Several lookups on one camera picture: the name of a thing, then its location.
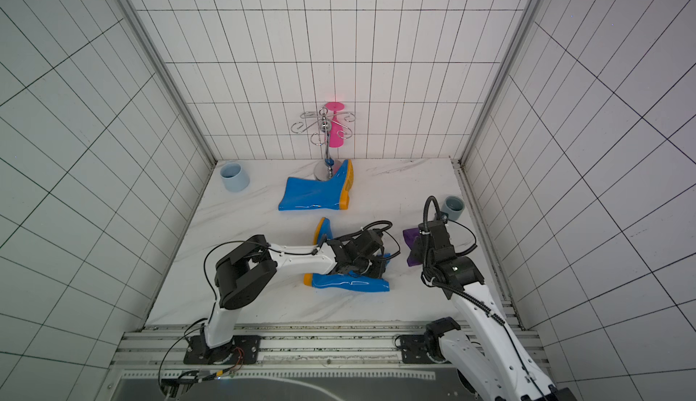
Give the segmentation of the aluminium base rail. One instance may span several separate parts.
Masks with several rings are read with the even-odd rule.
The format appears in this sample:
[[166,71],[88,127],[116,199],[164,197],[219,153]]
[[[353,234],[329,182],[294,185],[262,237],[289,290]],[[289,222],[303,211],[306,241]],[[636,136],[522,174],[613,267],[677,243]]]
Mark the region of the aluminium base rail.
[[[261,324],[235,328],[233,345],[244,351],[248,365],[257,368],[340,366],[387,367],[429,364],[407,341],[426,332],[423,323]],[[183,368],[193,354],[197,325],[150,326],[123,335],[112,366]]]

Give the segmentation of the blue rubber boot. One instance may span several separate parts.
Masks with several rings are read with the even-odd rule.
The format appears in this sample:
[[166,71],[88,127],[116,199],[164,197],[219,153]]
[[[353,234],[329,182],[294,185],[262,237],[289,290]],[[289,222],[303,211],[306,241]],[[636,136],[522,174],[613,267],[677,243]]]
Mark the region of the blue rubber boot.
[[[323,240],[332,239],[331,222],[322,217],[314,234],[314,244],[318,245]],[[304,285],[315,289],[337,288],[352,292],[389,292],[390,285],[384,279],[373,279],[365,275],[350,274],[317,274],[307,273],[303,278]]]
[[342,163],[328,181],[291,176],[286,180],[286,189],[278,210],[347,210],[354,177],[353,164],[349,159]]

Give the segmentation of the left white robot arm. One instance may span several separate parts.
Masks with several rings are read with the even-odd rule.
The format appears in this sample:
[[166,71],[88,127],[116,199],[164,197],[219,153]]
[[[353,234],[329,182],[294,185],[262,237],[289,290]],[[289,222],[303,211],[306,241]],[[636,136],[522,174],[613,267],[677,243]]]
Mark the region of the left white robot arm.
[[206,319],[199,319],[199,332],[185,337],[188,346],[186,365],[254,364],[260,337],[236,336],[234,328],[241,310],[255,301],[275,278],[304,274],[309,285],[321,288],[347,288],[357,292],[388,292],[382,279],[389,262],[399,256],[402,247],[389,254],[384,237],[392,224],[373,222],[357,232],[334,238],[315,234],[309,246],[284,246],[270,243],[263,234],[246,241],[219,259],[215,276],[206,281],[214,293],[214,304]]

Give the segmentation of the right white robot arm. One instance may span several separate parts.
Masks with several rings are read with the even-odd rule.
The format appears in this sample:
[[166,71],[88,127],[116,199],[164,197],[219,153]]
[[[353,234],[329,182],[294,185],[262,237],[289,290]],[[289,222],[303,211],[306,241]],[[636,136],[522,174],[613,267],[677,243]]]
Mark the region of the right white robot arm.
[[469,392],[483,400],[574,400],[569,388],[558,388],[530,357],[500,315],[482,273],[451,244],[446,223],[419,225],[411,253],[422,259],[422,282],[441,290],[464,315],[475,339],[451,317],[426,326],[425,349],[435,363],[456,367]]

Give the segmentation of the grey-green cup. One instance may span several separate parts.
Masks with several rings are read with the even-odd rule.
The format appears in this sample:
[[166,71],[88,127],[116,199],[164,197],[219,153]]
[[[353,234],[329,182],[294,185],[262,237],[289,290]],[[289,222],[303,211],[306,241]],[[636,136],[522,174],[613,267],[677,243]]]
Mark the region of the grey-green cup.
[[440,206],[440,212],[451,222],[458,221],[464,211],[465,203],[458,196],[447,196]]

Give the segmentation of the light blue cup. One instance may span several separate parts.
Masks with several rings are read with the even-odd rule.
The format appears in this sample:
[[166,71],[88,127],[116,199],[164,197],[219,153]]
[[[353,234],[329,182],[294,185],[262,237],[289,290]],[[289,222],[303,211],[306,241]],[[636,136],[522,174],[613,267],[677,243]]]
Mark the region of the light blue cup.
[[219,170],[219,174],[224,187],[230,193],[240,193],[250,184],[247,171],[237,162],[226,163]]

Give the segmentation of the chrome hook stand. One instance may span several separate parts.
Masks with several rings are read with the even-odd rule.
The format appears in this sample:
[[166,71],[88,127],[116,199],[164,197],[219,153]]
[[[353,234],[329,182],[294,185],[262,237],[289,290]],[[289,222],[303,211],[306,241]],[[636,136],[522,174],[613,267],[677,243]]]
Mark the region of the chrome hook stand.
[[[344,126],[345,138],[348,140],[353,136],[353,130],[348,124],[355,121],[355,113],[344,111],[338,115],[340,123]],[[315,179],[318,181],[328,181],[342,165],[341,160],[332,158],[329,147],[329,130],[331,129],[332,113],[326,109],[326,104],[317,111],[305,111],[300,115],[300,120],[293,123],[290,130],[295,135],[306,134],[309,141],[321,149],[321,159],[315,166]]]

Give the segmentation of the purple cloth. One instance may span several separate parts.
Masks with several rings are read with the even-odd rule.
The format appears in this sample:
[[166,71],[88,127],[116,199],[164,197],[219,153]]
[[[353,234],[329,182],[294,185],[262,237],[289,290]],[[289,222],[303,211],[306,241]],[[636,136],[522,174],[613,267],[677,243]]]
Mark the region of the purple cloth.
[[421,231],[418,227],[405,229],[402,231],[404,243],[408,246],[410,252],[407,258],[407,265],[414,267],[423,263],[423,243]]

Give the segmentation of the pink hanging brush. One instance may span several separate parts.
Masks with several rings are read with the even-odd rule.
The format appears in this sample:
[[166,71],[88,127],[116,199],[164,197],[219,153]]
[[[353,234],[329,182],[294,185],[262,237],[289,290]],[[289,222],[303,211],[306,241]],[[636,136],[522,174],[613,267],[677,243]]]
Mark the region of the pink hanging brush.
[[337,149],[344,145],[345,130],[338,118],[339,113],[344,111],[344,104],[341,102],[328,102],[326,103],[326,109],[332,113],[329,147]]

